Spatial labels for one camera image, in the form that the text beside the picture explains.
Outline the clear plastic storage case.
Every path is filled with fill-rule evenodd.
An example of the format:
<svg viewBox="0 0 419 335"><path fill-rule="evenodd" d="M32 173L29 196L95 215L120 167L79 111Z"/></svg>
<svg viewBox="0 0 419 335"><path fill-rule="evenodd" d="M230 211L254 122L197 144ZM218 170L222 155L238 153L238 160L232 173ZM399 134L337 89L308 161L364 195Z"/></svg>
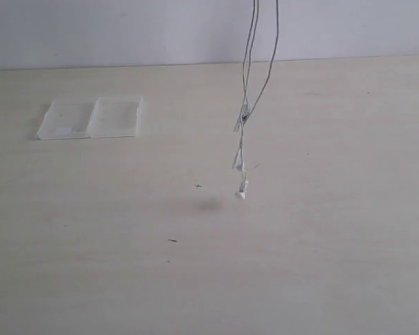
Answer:
<svg viewBox="0 0 419 335"><path fill-rule="evenodd" d="M145 102L142 96L57 98L38 129L40 140L135 137Z"/></svg>

